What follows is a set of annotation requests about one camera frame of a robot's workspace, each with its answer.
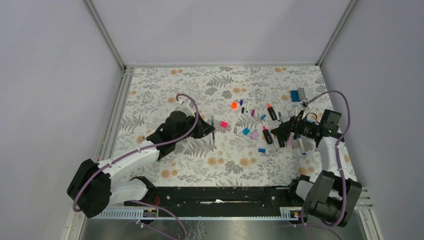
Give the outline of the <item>purple pen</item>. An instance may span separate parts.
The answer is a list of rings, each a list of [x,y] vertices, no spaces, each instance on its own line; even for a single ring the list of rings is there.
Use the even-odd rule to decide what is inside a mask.
[[[278,112],[278,119],[279,119],[281,124],[284,122],[282,113],[280,111]]]

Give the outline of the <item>black highlighter blue cap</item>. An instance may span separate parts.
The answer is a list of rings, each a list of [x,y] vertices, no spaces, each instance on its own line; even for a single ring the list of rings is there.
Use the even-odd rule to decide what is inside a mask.
[[[278,138],[277,141],[280,148],[284,148],[286,146],[285,141],[283,139]]]

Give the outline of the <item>black highlighter pink cap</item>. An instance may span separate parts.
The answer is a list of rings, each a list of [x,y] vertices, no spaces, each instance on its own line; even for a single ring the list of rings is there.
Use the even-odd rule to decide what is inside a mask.
[[[268,128],[266,126],[262,127],[262,133],[263,133],[264,139],[265,139],[265,141],[268,145],[271,145],[271,144],[274,143],[274,139],[273,139],[270,131],[268,130]]]

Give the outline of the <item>black highlighter orange cap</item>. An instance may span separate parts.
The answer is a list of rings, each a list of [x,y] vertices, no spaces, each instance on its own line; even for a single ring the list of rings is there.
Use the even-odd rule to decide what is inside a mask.
[[[276,114],[276,112],[275,112],[275,110],[274,110],[274,108],[273,108],[273,106],[271,104],[268,104],[267,105],[267,111],[268,111],[268,113],[270,115],[270,118],[273,121],[277,121],[278,120],[277,114]]]

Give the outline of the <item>lilac pen cap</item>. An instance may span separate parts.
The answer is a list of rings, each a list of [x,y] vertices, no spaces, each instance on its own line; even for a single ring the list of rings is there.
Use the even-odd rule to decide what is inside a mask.
[[[259,133],[257,131],[252,132],[252,134],[249,136],[250,139],[254,140],[258,137]]]

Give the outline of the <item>cyan highlighter cap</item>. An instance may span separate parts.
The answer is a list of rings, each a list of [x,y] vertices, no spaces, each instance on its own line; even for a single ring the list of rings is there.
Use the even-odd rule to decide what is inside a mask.
[[[241,132],[243,135],[247,136],[250,133],[250,129],[249,128],[244,128]]]

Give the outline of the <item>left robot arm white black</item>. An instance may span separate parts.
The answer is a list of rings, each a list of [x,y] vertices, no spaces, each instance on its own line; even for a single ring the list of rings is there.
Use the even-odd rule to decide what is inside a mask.
[[[113,204],[132,200],[144,206],[152,204],[155,192],[146,183],[138,178],[121,182],[121,178],[167,156],[175,150],[177,142],[186,138],[201,139],[214,130],[213,125],[196,113],[176,110],[130,152],[99,162],[90,158],[83,161],[66,190],[73,200],[73,210],[92,218]]]

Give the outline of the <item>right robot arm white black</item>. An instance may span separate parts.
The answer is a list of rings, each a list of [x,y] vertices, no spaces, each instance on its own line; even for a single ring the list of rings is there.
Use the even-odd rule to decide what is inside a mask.
[[[270,132],[280,147],[289,139],[309,138],[315,142],[321,158],[322,171],[315,181],[301,175],[290,183],[287,201],[293,206],[303,203],[303,212],[312,215],[331,227],[345,227],[362,192],[362,185],[345,173],[339,132],[339,112],[326,109],[319,123],[312,123],[301,111],[289,121],[282,122]]]

